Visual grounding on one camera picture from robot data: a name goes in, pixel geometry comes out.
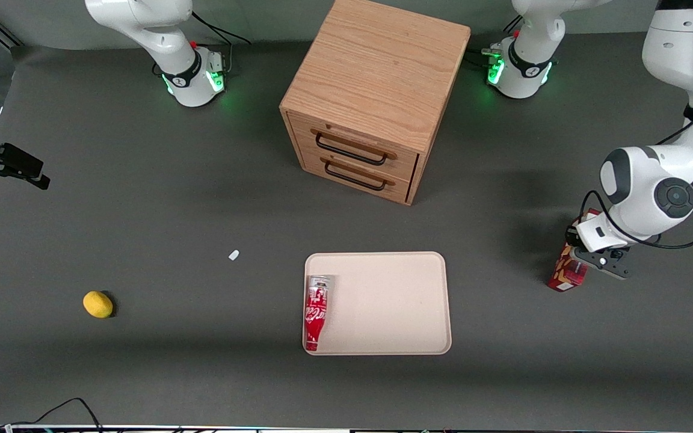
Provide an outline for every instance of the coca-cola logo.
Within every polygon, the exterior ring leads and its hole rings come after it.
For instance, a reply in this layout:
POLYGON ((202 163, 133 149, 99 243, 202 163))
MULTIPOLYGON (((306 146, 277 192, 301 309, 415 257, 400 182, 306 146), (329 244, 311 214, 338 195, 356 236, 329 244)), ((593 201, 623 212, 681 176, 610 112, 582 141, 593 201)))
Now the coca-cola logo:
POLYGON ((325 310, 320 307, 306 307, 306 313, 304 315, 307 323, 312 323, 317 319, 325 318, 325 310))
POLYGON ((321 301, 324 296, 325 296, 325 290, 323 290, 323 289, 315 289, 315 288, 311 287, 309 290, 310 301, 321 301))

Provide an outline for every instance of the red box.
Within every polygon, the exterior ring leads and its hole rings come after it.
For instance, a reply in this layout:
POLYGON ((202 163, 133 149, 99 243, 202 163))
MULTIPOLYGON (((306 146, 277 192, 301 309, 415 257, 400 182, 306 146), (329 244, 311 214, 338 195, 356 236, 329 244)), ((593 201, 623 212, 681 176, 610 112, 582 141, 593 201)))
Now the red box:
MULTIPOLYGON (((585 213, 585 219, 588 215, 598 215, 600 211, 596 209, 588 209, 585 213)), ((574 220, 573 226, 579 224, 579 219, 574 220)), ((571 249, 567 242, 564 243, 561 258, 555 262, 555 270, 552 272, 552 277, 547 282, 548 287, 559 292, 564 292, 574 287, 580 286, 585 282, 585 274, 587 273, 588 265, 579 260, 571 258, 571 249)))

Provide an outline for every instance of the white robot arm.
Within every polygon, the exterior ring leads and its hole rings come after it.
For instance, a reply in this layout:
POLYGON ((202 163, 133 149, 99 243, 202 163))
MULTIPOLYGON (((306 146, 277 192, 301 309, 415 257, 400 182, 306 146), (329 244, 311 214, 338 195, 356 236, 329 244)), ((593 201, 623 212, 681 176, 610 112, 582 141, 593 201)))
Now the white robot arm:
POLYGON ((192 0, 85 0, 90 16, 138 42, 162 69, 176 100, 203 106, 223 91, 223 58, 193 47, 176 27, 192 14, 192 0))
POLYGON ((551 58, 566 34, 561 14, 594 8, 611 0, 512 0, 512 6, 523 16, 520 35, 508 36, 484 49, 492 57, 488 84, 510 98, 524 99, 534 95, 547 81, 551 58))
POLYGON ((687 91, 688 106, 674 142, 616 149, 600 168, 612 206, 608 216, 602 213, 578 225, 581 244, 572 255, 616 277, 624 275, 611 272, 611 258, 681 224, 693 212, 693 0, 659 3, 642 56, 655 78, 687 91))

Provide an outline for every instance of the green led light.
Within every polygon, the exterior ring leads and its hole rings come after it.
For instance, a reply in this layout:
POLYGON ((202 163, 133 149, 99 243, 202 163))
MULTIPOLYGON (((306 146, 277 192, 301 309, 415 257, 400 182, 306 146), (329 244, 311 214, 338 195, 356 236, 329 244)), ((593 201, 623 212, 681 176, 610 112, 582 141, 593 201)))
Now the green led light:
POLYGON ((541 83, 547 82, 547 77, 550 76, 550 69, 552 69, 552 61, 547 65, 547 71, 544 72, 544 78, 541 79, 541 83))
POLYGON ((499 60, 494 63, 488 71, 488 81, 496 85, 501 78, 501 72, 504 71, 504 60, 499 58, 499 60))
POLYGON ((220 72, 205 71, 205 76, 216 93, 223 90, 223 74, 220 72))
POLYGON ((173 89, 170 88, 170 83, 165 78, 165 74, 162 74, 162 81, 164 81, 165 85, 167 85, 167 93, 170 93, 171 95, 173 95, 173 89))

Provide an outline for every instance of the yellow lemon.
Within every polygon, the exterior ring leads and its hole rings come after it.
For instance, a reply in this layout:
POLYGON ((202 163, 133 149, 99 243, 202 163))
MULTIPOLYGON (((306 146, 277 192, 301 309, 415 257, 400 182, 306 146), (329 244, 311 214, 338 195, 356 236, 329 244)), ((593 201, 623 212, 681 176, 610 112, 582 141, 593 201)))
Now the yellow lemon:
POLYGON ((85 299, 82 299, 82 304, 85 310, 94 318, 105 319, 111 316, 114 310, 113 302, 108 299, 108 296, 99 291, 89 291, 85 294, 85 299))

